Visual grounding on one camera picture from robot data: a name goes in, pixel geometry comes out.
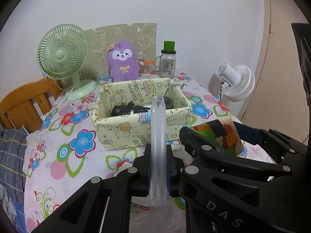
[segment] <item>stack of plastic lids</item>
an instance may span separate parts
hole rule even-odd
[[[165,205],[166,193],[166,116],[162,95],[161,99],[154,96],[151,106],[151,204]]]

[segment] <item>plush toy eye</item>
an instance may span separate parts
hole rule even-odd
[[[119,56],[120,56],[120,52],[115,50],[113,53],[112,53],[112,58],[114,60],[118,60],[119,59]]]
[[[129,58],[132,57],[132,51],[130,49],[125,49],[124,54]]]

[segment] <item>storage box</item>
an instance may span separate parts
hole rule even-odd
[[[144,146],[151,142],[151,111],[111,117],[115,105],[128,104],[148,106],[154,95],[161,96],[173,84],[170,78],[154,78],[135,81],[107,83],[102,86],[92,121],[96,134],[107,150]],[[179,87],[171,87],[166,96],[170,97],[173,109],[166,110],[167,141],[177,140],[179,130],[188,126],[192,105]]]

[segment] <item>floral tablecloth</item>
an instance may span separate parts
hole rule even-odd
[[[106,151],[96,136],[91,116],[101,85],[108,80],[97,80],[97,89],[86,97],[63,102],[43,123],[36,145],[27,147],[27,151],[32,151],[24,194],[29,232],[90,178],[113,177],[125,162],[133,163],[143,155],[144,147]],[[193,105],[191,126],[230,114],[217,98],[185,73],[178,73],[173,80],[186,84],[182,92]],[[63,99],[61,95],[55,105]],[[191,157],[185,156],[179,140],[169,144],[175,156],[190,163]],[[271,162],[265,151],[248,143],[239,156]],[[146,232],[146,228],[148,232],[185,232],[184,200],[169,197],[166,204],[149,208],[132,203],[130,232]]]

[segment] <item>white fan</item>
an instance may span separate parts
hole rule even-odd
[[[231,102],[239,102],[250,95],[255,86],[255,76],[245,65],[231,67],[229,64],[222,63],[217,73],[225,83],[224,95]]]

